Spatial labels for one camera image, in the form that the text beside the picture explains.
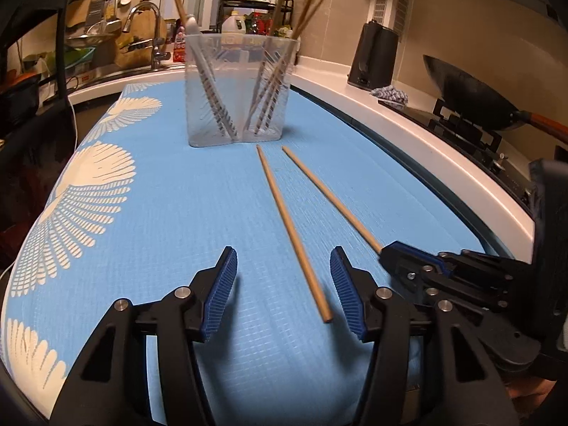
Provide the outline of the person's right hand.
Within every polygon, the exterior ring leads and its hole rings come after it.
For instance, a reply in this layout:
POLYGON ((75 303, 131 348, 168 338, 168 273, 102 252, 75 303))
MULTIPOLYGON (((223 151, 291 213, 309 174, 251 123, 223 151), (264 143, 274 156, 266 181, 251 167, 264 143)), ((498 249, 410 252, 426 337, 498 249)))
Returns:
POLYGON ((522 425, 549 425, 550 416, 542 405, 556 386, 543 378, 518 378, 506 382, 506 391, 522 425))

